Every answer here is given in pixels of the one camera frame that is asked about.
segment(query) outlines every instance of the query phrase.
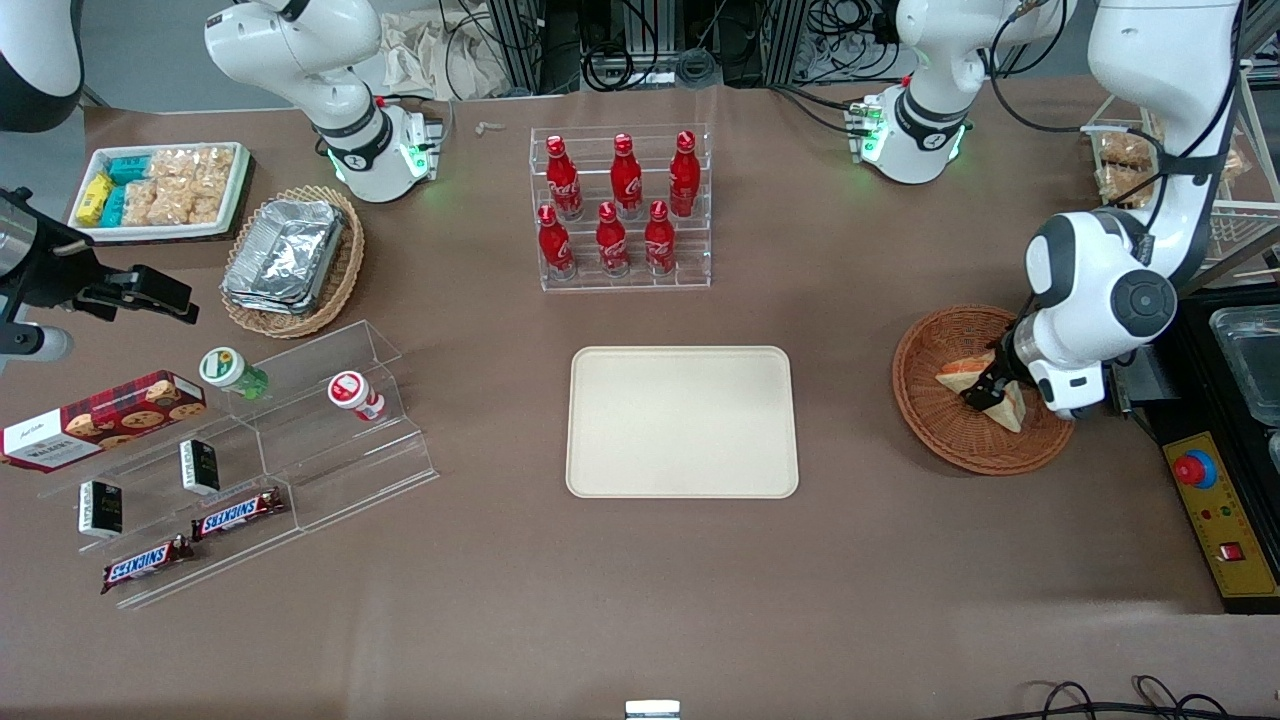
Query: brown table surface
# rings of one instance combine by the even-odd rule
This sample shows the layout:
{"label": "brown table surface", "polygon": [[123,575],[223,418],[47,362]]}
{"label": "brown table surface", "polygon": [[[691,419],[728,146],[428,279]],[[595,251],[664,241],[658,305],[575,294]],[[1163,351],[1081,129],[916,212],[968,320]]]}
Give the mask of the brown table surface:
{"label": "brown table surface", "polygon": [[[833,88],[832,96],[860,92]],[[1010,81],[1043,122],[1088,118],[1089,79]],[[836,113],[824,111],[836,118]],[[530,127],[714,123],[707,291],[545,295],[534,264]],[[895,186],[765,91],[576,94],[468,102],[439,181],[360,205],[370,238],[334,328],[367,318],[442,477],[140,611],[99,597],[72,509],[0,474],[5,717],[617,717],[675,697],[690,719],[965,719],[1076,679],[1137,700],[1134,673],[1277,712],[1280,619],[1225,616],[1158,450],[1082,423],[1019,478],[933,457],[888,366],[915,319],[1016,307],[1023,249],[1091,208],[1073,136],[983,95],[936,182]],[[476,137],[480,120],[506,123]],[[237,140],[251,206],[334,184],[297,111],[91,111],[91,147]],[[104,250],[195,287],[196,327],[35,311],[74,355],[10,364],[0,423],[142,372],[195,373],[241,331],[216,284],[227,243]],[[777,345],[791,357],[800,488],[785,501],[584,501],[564,488],[570,359],[588,345]]]}

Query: walkers cookie box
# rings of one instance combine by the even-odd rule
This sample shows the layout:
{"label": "walkers cookie box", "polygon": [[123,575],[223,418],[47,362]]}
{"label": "walkers cookie box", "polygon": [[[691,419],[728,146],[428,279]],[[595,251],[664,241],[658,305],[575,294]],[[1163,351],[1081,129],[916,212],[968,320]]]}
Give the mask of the walkers cookie box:
{"label": "walkers cookie box", "polygon": [[0,462],[51,473],[204,411],[200,386],[157,370],[5,428]]}

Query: small black box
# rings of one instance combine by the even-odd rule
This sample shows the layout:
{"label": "small black box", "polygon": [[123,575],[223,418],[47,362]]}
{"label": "small black box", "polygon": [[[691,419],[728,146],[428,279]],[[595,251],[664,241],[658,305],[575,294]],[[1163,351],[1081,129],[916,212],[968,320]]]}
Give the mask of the small black box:
{"label": "small black box", "polygon": [[198,439],[184,441],[180,446],[182,487],[198,495],[214,495],[218,484],[218,455],[212,446]]}
{"label": "small black box", "polygon": [[124,493],[101,480],[81,483],[79,532],[96,538],[114,538],[124,529]]}

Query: red bottle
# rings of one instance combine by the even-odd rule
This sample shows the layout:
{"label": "red bottle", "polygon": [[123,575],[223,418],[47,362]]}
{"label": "red bottle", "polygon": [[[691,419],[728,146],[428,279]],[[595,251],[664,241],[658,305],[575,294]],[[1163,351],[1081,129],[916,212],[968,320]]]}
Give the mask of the red bottle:
{"label": "red bottle", "polygon": [[623,132],[613,137],[613,167],[609,168],[609,181],[613,182],[613,200],[618,204],[618,217],[623,220],[635,220],[644,213],[640,163],[631,150],[630,135]]}
{"label": "red bottle", "polygon": [[667,219],[667,204],[654,200],[649,206],[649,224],[644,228],[644,256],[655,277],[676,269],[676,228]]}
{"label": "red bottle", "polygon": [[547,184],[552,188],[552,201],[567,222],[582,217],[582,187],[577,182],[577,168],[564,151],[564,138],[553,135],[547,138]]}
{"label": "red bottle", "polygon": [[556,208],[543,205],[538,209],[538,246],[547,258],[547,273],[553,281],[567,281],[577,274],[573,251],[568,246],[568,231],[556,218]]}
{"label": "red bottle", "polygon": [[677,218],[692,215],[698,202],[703,168],[694,155],[695,142],[694,133],[687,129],[676,136],[676,156],[671,160],[671,214]]}
{"label": "red bottle", "polygon": [[600,202],[600,224],[595,227],[595,242],[600,246],[600,265],[604,274],[621,278],[631,272],[627,258],[627,229],[618,222],[618,209],[612,202]]}

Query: round wicker basket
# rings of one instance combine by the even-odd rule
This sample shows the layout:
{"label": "round wicker basket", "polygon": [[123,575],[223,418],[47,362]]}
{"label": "round wicker basket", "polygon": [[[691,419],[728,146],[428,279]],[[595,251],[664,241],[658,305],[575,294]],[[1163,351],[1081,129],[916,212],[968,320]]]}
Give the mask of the round wicker basket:
{"label": "round wicker basket", "polygon": [[1023,432],[1011,433],[934,379],[942,365],[986,352],[1012,322],[1014,314],[1000,307],[956,305],[911,325],[893,355],[893,397],[911,432],[943,460],[983,475],[1043,468],[1075,428],[1024,387]]}
{"label": "round wicker basket", "polygon": [[[356,288],[356,275],[360,274],[360,264],[365,259],[365,231],[360,227],[360,217],[356,215],[356,209],[351,205],[351,201],[343,197],[342,193],[328,187],[296,187],[285,190],[271,200],[301,200],[303,202],[323,200],[340,208],[347,219],[342,229],[342,237],[339,238],[340,245],[334,254],[333,263],[329,265],[324,290],[320,292],[320,302],[311,313],[306,315],[264,313],[262,310],[251,310],[234,305],[223,296],[223,306],[227,307],[227,313],[237,325],[269,337],[288,340],[319,331],[332,323],[338,316],[338,313],[342,311],[343,305],[351,297],[352,290]],[[248,234],[253,220],[257,219],[265,206],[266,202],[260,205],[244,224],[241,225],[241,231],[236,236],[236,243],[232,245],[230,256],[227,259],[228,268],[236,261],[236,256],[244,245],[244,236]]]}

